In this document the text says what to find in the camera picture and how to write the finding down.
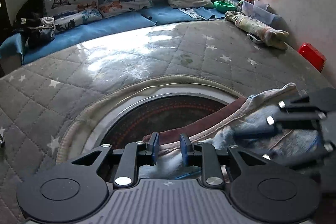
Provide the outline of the round black induction cooktop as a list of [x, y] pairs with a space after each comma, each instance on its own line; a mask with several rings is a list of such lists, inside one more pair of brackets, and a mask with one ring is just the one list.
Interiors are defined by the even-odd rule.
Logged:
[[192, 124], [221, 108], [224, 101], [196, 94], [173, 94], [152, 97], [124, 110], [99, 137], [98, 144], [123, 148], [127, 143], [140, 141], [152, 132], [164, 132]]

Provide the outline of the red plastic box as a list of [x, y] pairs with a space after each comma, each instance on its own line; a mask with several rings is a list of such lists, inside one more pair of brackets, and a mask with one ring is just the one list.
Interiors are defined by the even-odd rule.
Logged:
[[310, 43], [303, 43], [299, 49], [298, 53], [303, 56], [307, 61], [311, 63], [319, 72], [322, 72], [325, 63], [326, 57], [317, 50]]

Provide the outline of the folded yellow floral blanket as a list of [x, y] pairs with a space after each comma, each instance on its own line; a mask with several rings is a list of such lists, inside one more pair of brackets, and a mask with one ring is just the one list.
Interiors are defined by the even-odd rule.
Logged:
[[276, 30], [257, 19], [253, 19], [235, 11], [227, 11], [224, 19], [234, 23], [235, 26], [241, 30], [257, 36], [269, 47], [274, 47], [278, 50], [286, 50], [288, 48], [285, 41], [289, 36], [289, 33], [286, 31]]

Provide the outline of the clear plastic storage box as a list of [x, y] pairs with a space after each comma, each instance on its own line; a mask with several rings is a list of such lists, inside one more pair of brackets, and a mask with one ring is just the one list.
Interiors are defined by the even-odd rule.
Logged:
[[282, 20], [282, 17], [273, 14], [269, 12], [267, 9], [268, 5], [264, 5], [263, 3], [261, 5], [255, 5], [254, 3], [250, 3], [247, 1], [241, 1], [241, 13], [245, 16], [249, 16], [252, 19], [259, 20], [260, 22], [274, 27], [276, 24], [280, 23]]

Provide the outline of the grey quilted star table cover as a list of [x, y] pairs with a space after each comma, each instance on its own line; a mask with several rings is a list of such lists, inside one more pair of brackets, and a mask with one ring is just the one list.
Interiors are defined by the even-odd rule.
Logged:
[[52, 167], [68, 127], [118, 89], [163, 76], [250, 96], [294, 83], [301, 94], [329, 86], [293, 48], [257, 46], [225, 20], [149, 27], [58, 51], [1, 78], [1, 223], [21, 223], [16, 186]]

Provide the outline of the green plastic bowl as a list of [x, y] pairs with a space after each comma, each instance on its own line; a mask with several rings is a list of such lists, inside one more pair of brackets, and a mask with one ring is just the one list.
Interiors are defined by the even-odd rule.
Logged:
[[225, 1], [215, 1], [214, 2], [214, 8], [221, 12], [222, 14], [225, 14], [227, 11], [236, 11], [236, 6], [232, 3], [228, 3]]

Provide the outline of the long butterfly print cushion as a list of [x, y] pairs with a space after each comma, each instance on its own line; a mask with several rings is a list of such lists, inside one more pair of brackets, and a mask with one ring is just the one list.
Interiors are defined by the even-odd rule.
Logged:
[[56, 33], [102, 20], [98, 0], [44, 0], [45, 12], [54, 18]]

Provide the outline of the blue sofa bench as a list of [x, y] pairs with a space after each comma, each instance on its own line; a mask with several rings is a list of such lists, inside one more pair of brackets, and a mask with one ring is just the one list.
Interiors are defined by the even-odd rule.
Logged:
[[193, 18], [189, 14], [171, 8], [167, 0], [152, 1], [154, 5], [151, 8], [76, 25], [69, 31], [57, 34], [51, 42], [36, 50], [25, 49], [23, 36], [20, 33], [14, 34], [1, 45], [1, 69], [6, 75], [22, 65], [29, 64], [51, 53], [102, 36], [170, 23], [224, 18], [224, 14], [216, 9], [201, 8], [196, 10], [199, 17]]

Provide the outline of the black bag on sofa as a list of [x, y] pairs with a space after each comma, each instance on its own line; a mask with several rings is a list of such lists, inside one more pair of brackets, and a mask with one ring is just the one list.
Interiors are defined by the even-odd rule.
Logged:
[[55, 20], [46, 15], [43, 0], [28, 0], [18, 11], [13, 27], [21, 34], [27, 51], [37, 50], [55, 39]]

